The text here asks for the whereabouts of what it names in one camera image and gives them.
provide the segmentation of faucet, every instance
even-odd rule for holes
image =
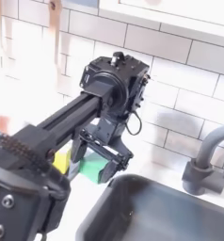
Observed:
[[[199,196],[205,189],[221,193],[224,188],[224,169],[213,168],[211,159],[217,145],[224,140],[224,126],[215,129],[202,142],[197,158],[192,158],[184,169],[183,187],[192,195]]]

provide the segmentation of sponge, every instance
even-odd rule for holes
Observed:
[[[88,177],[93,183],[99,183],[99,173],[104,169],[108,161],[97,153],[92,153],[80,161],[79,171]]]

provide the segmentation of sink basin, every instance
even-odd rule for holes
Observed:
[[[224,208],[152,180],[114,179],[76,241],[224,241]]]

